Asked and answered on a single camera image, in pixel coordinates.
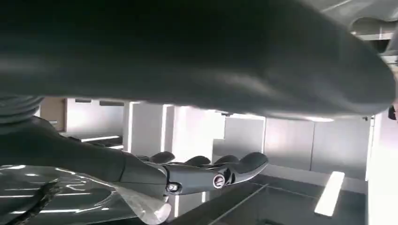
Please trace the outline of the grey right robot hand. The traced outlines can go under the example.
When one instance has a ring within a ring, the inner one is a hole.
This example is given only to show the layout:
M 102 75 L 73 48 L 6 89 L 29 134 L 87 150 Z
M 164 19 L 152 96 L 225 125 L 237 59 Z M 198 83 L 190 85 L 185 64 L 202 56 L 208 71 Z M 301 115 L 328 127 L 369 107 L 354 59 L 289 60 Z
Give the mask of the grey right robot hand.
M 1 165 L 162 198 L 170 166 L 59 135 L 35 116 L 48 96 L 308 120 L 384 111 L 396 82 L 372 47 L 299 0 L 1 1 Z

